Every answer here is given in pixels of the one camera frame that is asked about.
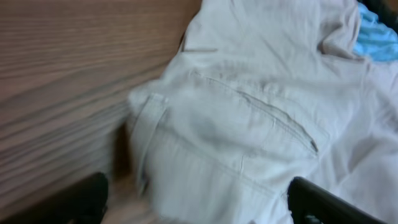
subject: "white fabric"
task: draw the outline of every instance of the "white fabric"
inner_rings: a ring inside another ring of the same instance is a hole
[[[398,64],[351,53],[359,23],[355,0],[204,0],[162,78],[129,95],[153,208],[292,223],[301,175],[398,223]]]

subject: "dark object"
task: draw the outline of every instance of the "dark object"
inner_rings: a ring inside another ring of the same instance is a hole
[[[295,224],[383,224],[301,177],[293,179],[287,194]]]
[[[106,211],[108,180],[104,174],[93,174],[77,184],[28,208],[2,224],[99,224]]]
[[[379,16],[379,22],[398,33],[398,14],[394,12],[383,0],[359,0],[367,9]]]

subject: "wooden table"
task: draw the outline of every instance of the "wooden table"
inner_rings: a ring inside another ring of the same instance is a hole
[[[133,193],[126,96],[162,73],[199,7],[0,2],[0,220],[96,171],[113,183],[105,223],[153,220]]]

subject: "light blue cloth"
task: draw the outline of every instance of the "light blue cloth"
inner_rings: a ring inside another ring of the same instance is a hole
[[[398,59],[398,35],[395,31],[379,22],[379,16],[359,3],[361,27],[354,52],[368,55],[374,61],[386,62]]]

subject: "patterned blue cloth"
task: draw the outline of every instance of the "patterned blue cloth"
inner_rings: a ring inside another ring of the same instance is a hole
[[[379,16],[369,11],[364,4],[359,3],[361,27],[354,52],[368,55],[374,61],[386,62],[398,59],[398,35],[383,23]]]

